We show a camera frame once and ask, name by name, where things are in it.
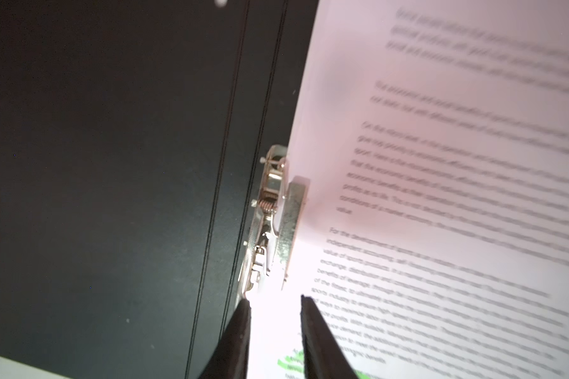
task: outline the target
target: paper sheet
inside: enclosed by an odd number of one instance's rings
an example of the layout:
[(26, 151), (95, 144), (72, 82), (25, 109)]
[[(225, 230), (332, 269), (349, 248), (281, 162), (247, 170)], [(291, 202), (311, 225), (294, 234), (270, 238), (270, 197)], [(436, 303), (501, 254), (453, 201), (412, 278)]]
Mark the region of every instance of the paper sheet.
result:
[(362, 378), (569, 378), (569, 2), (321, 1), (288, 172), (250, 377), (303, 377), (304, 293)]

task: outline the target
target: black line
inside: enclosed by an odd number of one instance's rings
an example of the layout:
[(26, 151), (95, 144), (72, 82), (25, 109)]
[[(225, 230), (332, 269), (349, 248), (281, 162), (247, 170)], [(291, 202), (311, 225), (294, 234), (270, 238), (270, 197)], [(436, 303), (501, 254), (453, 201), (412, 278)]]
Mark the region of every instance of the black line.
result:
[(236, 82), (238, 81), (238, 71), (240, 70), (240, 61), (243, 55), (244, 33), (246, 32), (247, 19), (249, 17), (250, 0), (244, 4), (242, 27), (240, 30), (240, 37), (238, 38), (238, 49), (236, 51), (236, 61), (234, 63), (234, 73), (232, 76), (232, 87), (230, 88), (230, 98), (228, 102), (228, 116), (226, 118), (226, 125), (223, 133), (223, 140), (221, 141), (221, 153), (219, 157), (219, 171), (217, 172), (217, 182), (215, 183), (215, 193), (213, 194), (213, 207), (211, 208), (211, 218), (209, 220), (209, 232), (207, 234), (207, 242), (205, 245), (205, 256), (203, 257), (202, 271), (200, 272), (200, 284), (198, 286), (198, 296), (196, 298), (196, 309), (194, 310), (194, 323), (192, 326), (192, 335), (190, 337), (190, 348), (187, 355), (186, 374), (184, 379), (188, 379), (190, 375), (190, 367), (192, 362), (192, 349), (194, 347), (194, 340), (196, 338), (196, 329), (198, 325), (198, 315), (200, 313), (200, 301), (205, 287), (205, 275), (207, 263), (209, 262), (209, 251), (211, 249), (211, 240), (213, 237), (213, 227), (215, 225), (215, 216), (217, 214), (217, 201), (219, 200), (219, 190), (221, 186), (221, 178), (223, 176), (223, 165), (226, 159), (226, 146), (228, 145), (228, 135), (230, 132), (230, 123), (232, 121), (232, 110), (234, 109), (234, 97), (236, 95)]
[(238, 261), (240, 260), (238, 258), (238, 253), (240, 252), (240, 245), (242, 244), (242, 239), (244, 236), (244, 232), (246, 231), (246, 218), (249, 212), (249, 201), (250, 201), (250, 196), (252, 193), (252, 190), (254, 189), (254, 181), (255, 181), (255, 172), (257, 171), (257, 160), (259, 157), (259, 153), (260, 153), (260, 148), (261, 148), (261, 137), (263, 136), (263, 129), (266, 125), (266, 117), (267, 117), (267, 109), (269, 106), (269, 101), (270, 101), (270, 94), (272, 93), (272, 86), (273, 86), (273, 82), (274, 82), (274, 77), (276, 75), (276, 65), (278, 63), (278, 51), (280, 50), (280, 42), (282, 40), (282, 34), (283, 34), (283, 30), (285, 29), (285, 19), (286, 19), (286, 11), (289, 5), (289, 0), (284, 0), (283, 4), (282, 4), (282, 11), (280, 13), (280, 25), (278, 26), (278, 34), (276, 37), (276, 44), (274, 46), (274, 54), (272, 56), (272, 67), (270, 68), (270, 77), (269, 80), (267, 82), (267, 91), (266, 91), (266, 97), (265, 97), (265, 101), (263, 103), (263, 111), (261, 113), (261, 123), (260, 123), (260, 127), (259, 127), (259, 132), (257, 135), (257, 142), (255, 143), (255, 155), (253, 156), (253, 162), (250, 168), (250, 178), (249, 178), (249, 185), (247, 186), (247, 192), (246, 192), (246, 199), (244, 201), (244, 209), (243, 209), (243, 223), (240, 227), (240, 230), (238, 231), (238, 240), (236, 241), (236, 246), (235, 246), (235, 257), (237, 257), (237, 259), (234, 260), (234, 265), (232, 266), (232, 272), (230, 273), (230, 283), (228, 286), (228, 297), (226, 298), (226, 306), (224, 307), (223, 310), (223, 317), (221, 319), (221, 329), (220, 329), (220, 333), (219, 336), (221, 337), (221, 334), (223, 333), (223, 331), (226, 329), (226, 325), (227, 325), (227, 320), (228, 320), (228, 308), (230, 306), (230, 301), (232, 299), (232, 286), (234, 285), (234, 281), (235, 278), (238, 274), (238, 270), (240, 269), (238, 267)]

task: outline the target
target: metal spring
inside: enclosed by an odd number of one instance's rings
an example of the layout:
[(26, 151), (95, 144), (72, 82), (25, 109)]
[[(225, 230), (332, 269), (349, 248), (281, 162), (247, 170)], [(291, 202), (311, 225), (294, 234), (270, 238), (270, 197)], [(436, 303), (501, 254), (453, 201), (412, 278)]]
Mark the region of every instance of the metal spring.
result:
[(257, 206), (261, 208), (264, 213), (270, 213), (276, 210), (276, 200), (272, 199), (261, 199), (257, 202)]

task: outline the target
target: binder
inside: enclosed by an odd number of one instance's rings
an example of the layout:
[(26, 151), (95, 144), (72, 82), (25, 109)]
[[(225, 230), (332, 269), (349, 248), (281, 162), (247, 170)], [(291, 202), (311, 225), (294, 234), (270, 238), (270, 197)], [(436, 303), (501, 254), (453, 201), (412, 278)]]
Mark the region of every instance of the binder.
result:
[(274, 277), (286, 283), (291, 249), (297, 221), (302, 209), (306, 186), (288, 182), (286, 176), (287, 148), (273, 145), (265, 157), (261, 183), (256, 199), (250, 206), (252, 215), (249, 237), (245, 245), (242, 267), (238, 276), (236, 303), (249, 299), (262, 280)]

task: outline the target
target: binder clip mechanism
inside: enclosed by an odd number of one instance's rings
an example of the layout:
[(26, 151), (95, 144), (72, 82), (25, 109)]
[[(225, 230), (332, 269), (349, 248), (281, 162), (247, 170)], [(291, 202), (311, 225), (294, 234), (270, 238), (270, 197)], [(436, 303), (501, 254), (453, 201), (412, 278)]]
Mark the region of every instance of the binder clip mechanism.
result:
[[(272, 276), (286, 281), (286, 270), (291, 255), (297, 219), (305, 194), (305, 186), (298, 183), (286, 185), (285, 160), (287, 148), (274, 145), (260, 159), (263, 166), (261, 184), (256, 200), (250, 205), (255, 209), (251, 220), (249, 238), (238, 277), (237, 302), (247, 299), (255, 291), (262, 278)], [(280, 219), (278, 230), (276, 219)]]

